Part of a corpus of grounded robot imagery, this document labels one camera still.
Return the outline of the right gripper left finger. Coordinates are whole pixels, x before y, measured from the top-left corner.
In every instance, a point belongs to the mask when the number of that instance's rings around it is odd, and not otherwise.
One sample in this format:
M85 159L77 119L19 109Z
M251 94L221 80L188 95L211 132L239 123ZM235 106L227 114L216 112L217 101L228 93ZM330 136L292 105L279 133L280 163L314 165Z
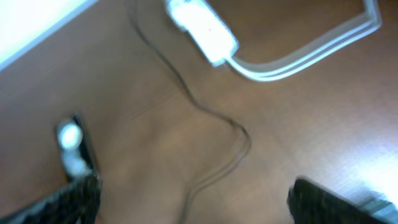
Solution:
M102 180L90 174L53 194L1 218L1 224L94 224L101 204Z

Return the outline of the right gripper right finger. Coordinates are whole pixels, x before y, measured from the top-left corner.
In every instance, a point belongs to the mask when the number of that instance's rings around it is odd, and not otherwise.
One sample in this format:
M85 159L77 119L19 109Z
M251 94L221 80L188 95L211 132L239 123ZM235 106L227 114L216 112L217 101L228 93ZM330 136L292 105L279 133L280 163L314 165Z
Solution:
M389 223L304 178L297 178L289 188L287 206L295 224Z

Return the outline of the black Galaxy flip phone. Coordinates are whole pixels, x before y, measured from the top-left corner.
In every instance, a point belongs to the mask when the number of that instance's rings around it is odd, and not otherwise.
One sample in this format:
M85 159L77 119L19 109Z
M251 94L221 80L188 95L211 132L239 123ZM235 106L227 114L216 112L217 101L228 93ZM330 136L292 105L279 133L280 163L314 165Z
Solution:
M54 127L55 139L67 181L98 173L90 133L78 114L70 114Z

